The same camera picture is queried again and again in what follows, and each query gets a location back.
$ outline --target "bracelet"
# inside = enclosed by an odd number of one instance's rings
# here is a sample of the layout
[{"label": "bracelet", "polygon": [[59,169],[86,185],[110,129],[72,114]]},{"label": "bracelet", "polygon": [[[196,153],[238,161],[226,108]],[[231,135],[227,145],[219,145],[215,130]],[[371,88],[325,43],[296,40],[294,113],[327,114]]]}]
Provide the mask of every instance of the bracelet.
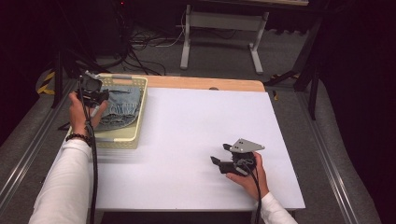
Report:
[{"label": "bracelet", "polygon": [[66,137],[66,142],[69,141],[72,138],[80,138],[82,141],[84,141],[85,143],[87,143],[87,145],[90,147],[91,146],[91,138],[88,136],[85,136],[83,134],[80,133],[71,133],[69,136]]}]

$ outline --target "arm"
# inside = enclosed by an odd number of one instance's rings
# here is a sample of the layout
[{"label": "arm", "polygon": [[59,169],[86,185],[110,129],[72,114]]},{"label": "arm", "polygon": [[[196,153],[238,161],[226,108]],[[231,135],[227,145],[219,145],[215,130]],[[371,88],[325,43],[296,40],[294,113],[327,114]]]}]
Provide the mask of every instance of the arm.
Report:
[{"label": "arm", "polygon": [[[69,98],[73,133],[87,136],[81,101],[75,93],[70,93]],[[97,115],[92,118],[93,126],[99,123],[106,106],[106,102],[100,105]],[[90,200],[90,155],[91,148],[78,137],[63,144],[61,157],[47,176],[29,223],[86,223]]]},{"label": "arm", "polygon": [[[259,180],[259,186],[262,196],[262,219],[267,224],[277,224],[277,223],[297,223],[294,218],[289,214],[286,209],[282,207],[282,205],[275,199],[273,194],[268,189],[267,185],[267,177],[262,166],[262,155],[257,152],[254,152],[254,157],[257,162],[256,170]],[[257,191],[256,184],[254,183],[253,178],[249,176],[240,176],[228,173],[226,175],[233,182],[242,186],[245,191],[255,200],[259,198],[259,192]]]}]

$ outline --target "white table surface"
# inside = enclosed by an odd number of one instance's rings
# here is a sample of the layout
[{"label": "white table surface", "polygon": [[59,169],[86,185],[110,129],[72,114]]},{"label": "white table surface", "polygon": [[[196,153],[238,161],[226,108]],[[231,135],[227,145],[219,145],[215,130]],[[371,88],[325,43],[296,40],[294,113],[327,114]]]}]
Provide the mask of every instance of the white table surface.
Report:
[{"label": "white table surface", "polygon": [[137,149],[98,149],[96,208],[106,211],[251,211],[254,201],[219,172],[222,144],[265,146],[268,185],[285,208],[305,208],[268,93],[148,88]]}]

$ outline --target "basket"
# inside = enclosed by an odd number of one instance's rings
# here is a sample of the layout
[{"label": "basket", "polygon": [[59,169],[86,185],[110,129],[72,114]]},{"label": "basket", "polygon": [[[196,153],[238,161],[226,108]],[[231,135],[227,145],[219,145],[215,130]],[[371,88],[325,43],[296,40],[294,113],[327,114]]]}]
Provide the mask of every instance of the basket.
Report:
[{"label": "basket", "polygon": [[137,119],[130,125],[111,131],[95,131],[96,146],[98,148],[128,148],[136,149],[139,141],[140,129],[147,98],[148,80],[145,77],[127,75],[99,74],[97,76],[106,86],[131,85],[140,88],[140,112]]}]

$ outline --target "white sleeve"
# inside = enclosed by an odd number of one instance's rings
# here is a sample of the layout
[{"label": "white sleeve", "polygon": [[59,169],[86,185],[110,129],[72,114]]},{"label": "white sleeve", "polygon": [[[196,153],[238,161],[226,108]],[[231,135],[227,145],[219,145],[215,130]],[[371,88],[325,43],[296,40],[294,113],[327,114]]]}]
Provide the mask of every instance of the white sleeve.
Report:
[{"label": "white sleeve", "polygon": [[262,219],[266,224],[297,223],[271,192],[262,198]]},{"label": "white sleeve", "polygon": [[72,139],[63,150],[35,200],[29,223],[86,223],[91,149],[82,140]]}]

